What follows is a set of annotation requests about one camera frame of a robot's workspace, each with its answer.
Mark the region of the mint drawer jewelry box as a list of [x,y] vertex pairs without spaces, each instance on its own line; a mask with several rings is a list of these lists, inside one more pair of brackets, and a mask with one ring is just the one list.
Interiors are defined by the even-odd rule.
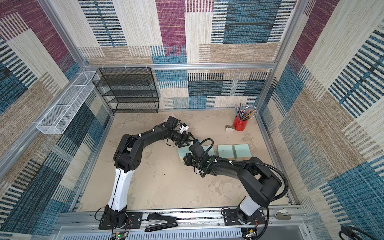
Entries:
[[236,160],[249,160],[252,157],[252,153],[248,144],[234,145]]

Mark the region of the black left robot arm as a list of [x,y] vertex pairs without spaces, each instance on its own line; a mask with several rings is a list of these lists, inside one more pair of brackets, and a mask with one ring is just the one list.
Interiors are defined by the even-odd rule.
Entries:
[[198,143],[188,125],[170,116],[166,122],[138,135],[125,134],[114,154],[115,180],[112,195],[104,207],[101,224],[109,229],[122,229],[128,226],[127,197],[131,179],[142,161],[145,147],[162,140],[171,140],[176,147]]

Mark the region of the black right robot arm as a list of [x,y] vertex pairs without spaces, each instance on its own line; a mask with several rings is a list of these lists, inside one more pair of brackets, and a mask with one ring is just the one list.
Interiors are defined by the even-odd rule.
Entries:
[[193,167],[195,173],[202,178],[206,175],[227,176],[241,182],[247,192],[236,209],[241,224],[256,221],[256,214],[288,193],[289,182],[281,170],[257,157],[238,161],[210,155],[212,146],[204,150],[202,144],[195,141],[183,157],[184,164]]

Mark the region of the white tape dispenser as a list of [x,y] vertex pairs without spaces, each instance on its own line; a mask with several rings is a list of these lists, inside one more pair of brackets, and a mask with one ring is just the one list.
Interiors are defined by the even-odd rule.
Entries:
[[225,131],[226,132],[234,132],[235,131],[235,127],[227,125],[227,126],[225,126]]

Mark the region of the red pencil cup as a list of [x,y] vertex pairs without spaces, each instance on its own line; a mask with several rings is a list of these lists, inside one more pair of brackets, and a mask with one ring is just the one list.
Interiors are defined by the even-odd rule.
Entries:
[[241,132],[246,129],[248,120],[241,120],[238,117],[235,117],[235,120],[233,122],[233,127],[236,131]]

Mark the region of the black stapler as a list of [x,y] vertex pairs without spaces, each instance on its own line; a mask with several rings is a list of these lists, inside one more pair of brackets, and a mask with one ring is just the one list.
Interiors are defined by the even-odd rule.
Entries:
[[148,225],[145,228],[146,233],[175,228],[178,226],[178,219],[172,216],[161,214],[149,214],[147,216]]

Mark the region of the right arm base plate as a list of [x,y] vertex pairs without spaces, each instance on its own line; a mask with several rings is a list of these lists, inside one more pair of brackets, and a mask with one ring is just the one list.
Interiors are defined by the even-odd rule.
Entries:
[[262,210],[256,210],[253,215],[247,216],[246,214],[242,214],[238,209],[224,207],[221,208],[221,214],[224,217],[226,226],[264,225],[266,223],[266,215]]

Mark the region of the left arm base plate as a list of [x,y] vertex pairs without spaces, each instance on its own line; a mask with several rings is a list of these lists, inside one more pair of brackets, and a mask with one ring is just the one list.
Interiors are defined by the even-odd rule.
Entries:
[[100,220],[99,230],[129,230],[141,227],[143,212],[126,212],[119,217],[109,217],[103,214]]

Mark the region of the white mesh wall basket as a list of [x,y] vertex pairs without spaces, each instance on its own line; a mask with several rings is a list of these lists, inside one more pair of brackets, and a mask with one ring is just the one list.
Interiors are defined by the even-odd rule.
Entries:
[[63,134],[81,106],[94,89],[95,72],[81,73],[66,89],[55,105],[38,123],[37,129],[44,135]]

